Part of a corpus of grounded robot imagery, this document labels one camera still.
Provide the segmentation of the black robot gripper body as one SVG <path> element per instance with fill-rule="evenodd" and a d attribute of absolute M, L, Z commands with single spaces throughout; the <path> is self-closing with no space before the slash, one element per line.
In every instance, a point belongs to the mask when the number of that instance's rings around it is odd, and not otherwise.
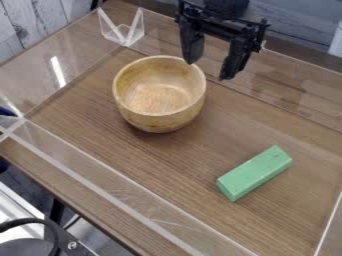
<path fill-rule="evenodd" d="M 178 0 L 175 22 L 184 16 L 200 25 L 203 35 L 224 41 L 246 36 L 251 50 L 259 52 L 270 23 L 250 11 L 251 0 Z"/>

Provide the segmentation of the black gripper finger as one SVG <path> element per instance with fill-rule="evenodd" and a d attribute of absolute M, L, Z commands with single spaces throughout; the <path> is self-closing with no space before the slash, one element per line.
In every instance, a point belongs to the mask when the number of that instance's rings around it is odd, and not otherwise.
<path fill-rule="evenodd" d="M 179 30 L 183 59 L 188 64 L 194 64 L 202 58 L 204 50 L 204 35 L 200 25 L 182 16 Z"/>
<path fill-rule="evenodd" d="M 250 42 L 243 37 L 235 37 L 230 43 L 228 56 L 224 58 L 219 79 L 230 80 L 235 77 L 246 66 L 247 60 L 251 55 Z"/>

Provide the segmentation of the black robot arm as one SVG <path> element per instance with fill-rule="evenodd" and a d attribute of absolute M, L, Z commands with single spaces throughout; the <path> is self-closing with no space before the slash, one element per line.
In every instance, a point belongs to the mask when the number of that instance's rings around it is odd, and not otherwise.
<path fill-rule="evenodd" d="M 204 53 L 204 35 L 230 43 L 228 55 L 219 72 L 220 80 L 231 80 L 244 69 L 254 52 L 259 53 L 270 23 L 266 18 L 247 19 L 250 0 L 178 0 L 175 22 L 179 25 L 182 56 L 194 64 Z"/>

